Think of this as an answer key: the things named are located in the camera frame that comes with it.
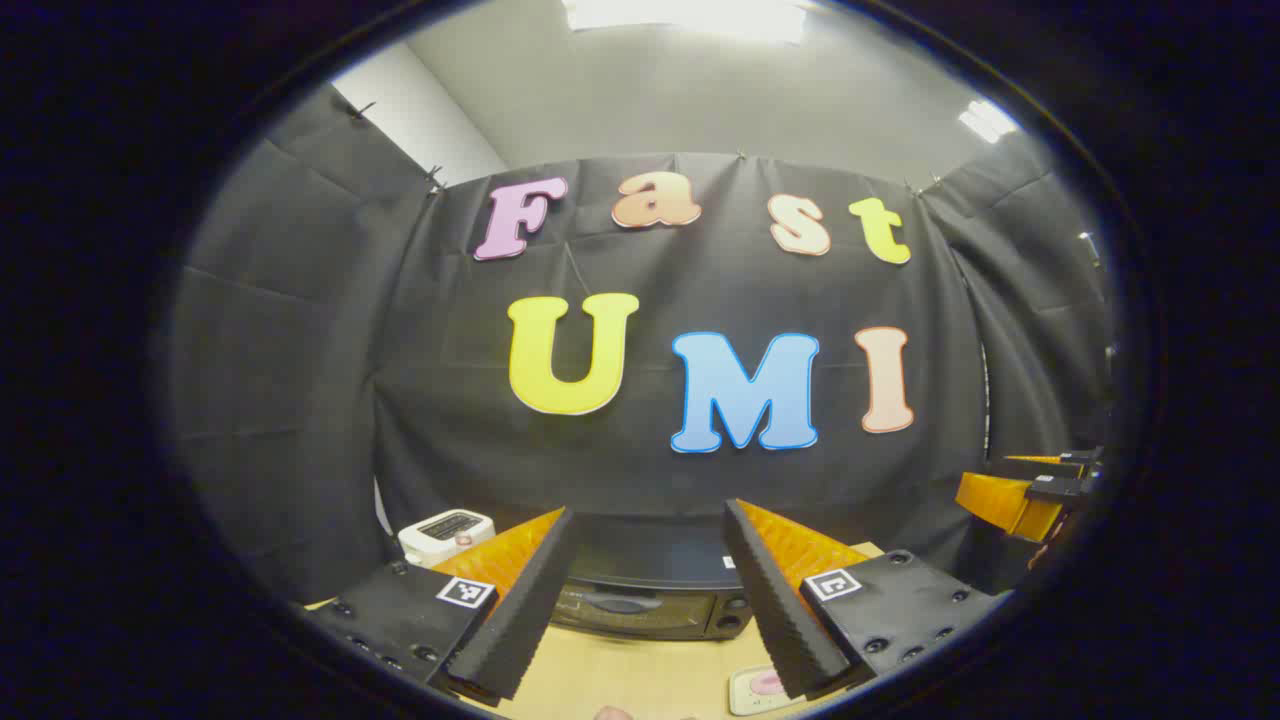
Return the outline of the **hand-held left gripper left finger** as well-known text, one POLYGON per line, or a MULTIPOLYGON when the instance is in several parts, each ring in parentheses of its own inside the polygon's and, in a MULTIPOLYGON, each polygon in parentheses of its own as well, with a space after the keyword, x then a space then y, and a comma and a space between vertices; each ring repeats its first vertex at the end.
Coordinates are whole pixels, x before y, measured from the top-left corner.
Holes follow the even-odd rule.
POLYGON ((573 510, 556 509, 434 568, 389 562, 303 618, 417 689, 512 700, 568 579, 577 529, 573 510))

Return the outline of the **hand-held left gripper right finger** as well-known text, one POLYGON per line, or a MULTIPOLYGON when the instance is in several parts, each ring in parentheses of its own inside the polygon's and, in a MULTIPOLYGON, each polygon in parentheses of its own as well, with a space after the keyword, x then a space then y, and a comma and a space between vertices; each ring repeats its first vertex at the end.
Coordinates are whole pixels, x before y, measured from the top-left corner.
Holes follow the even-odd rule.
POLYGON ((785 693, 819 700, 923 664, 1006 602, 906 550, 869 555, 755 503, 724 542, 785 693))

